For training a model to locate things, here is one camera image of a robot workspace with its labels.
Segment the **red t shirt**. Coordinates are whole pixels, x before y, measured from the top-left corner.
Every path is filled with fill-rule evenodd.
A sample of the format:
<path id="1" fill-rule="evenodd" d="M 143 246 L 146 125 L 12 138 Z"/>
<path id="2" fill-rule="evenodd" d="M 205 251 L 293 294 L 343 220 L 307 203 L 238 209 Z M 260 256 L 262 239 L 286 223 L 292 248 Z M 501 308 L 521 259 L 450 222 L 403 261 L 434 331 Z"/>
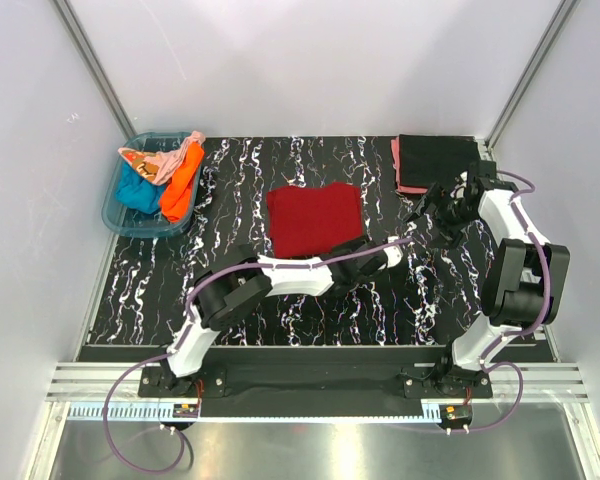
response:
<path id="1" fill-rule="evenodd" d="M 284 186 L 270 191 L 266 203 L 277 258 L 317 256 L 364 234 L 361 190 L 354 185 Z"/>

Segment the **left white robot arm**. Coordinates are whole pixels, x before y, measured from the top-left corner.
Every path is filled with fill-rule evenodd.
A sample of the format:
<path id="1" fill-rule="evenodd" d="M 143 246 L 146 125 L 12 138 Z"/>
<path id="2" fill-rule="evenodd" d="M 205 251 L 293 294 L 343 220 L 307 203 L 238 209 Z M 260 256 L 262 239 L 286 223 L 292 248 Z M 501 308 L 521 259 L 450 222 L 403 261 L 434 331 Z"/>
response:
<path id="1" fill-rule="evenodd" d="M 244 321 L 263 299 L 348 292 L 401 263 L 407 242 L 392 236 L 377 245 L 360 237 L 300 260 L 257 255 L 250 246 L 241 246 L 224 264 L 201 274 L 187 296 L 184 324 L 166 350 L 169 371 L 176 378 L 196 374 L 216 337 Z"/>

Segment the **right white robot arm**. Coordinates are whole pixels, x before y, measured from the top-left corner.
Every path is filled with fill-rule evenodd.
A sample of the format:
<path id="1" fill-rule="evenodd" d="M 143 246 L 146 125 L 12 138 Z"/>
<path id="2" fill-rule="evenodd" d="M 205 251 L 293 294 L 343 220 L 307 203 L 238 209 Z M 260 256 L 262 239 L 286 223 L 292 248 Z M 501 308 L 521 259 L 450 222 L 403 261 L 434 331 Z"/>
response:
<path id="1" fill-rule="evenodd" d="M 480 288 L 481 314 L 453 340 L 436 362 L 428 383 L 452 392 L 486 379 L 494 357 L 513 340 L 530 335 L 557 316 L 570 263 L 567 247 L 549 241 L 523 208 L 522 177 L 480 160 L 461 174 L 455 186 L 432 184 L 410 218 L 429 212 L 438 235 L 435 248 L 456 247 L 464 229 L 486 225 L 498 243 Z"/>

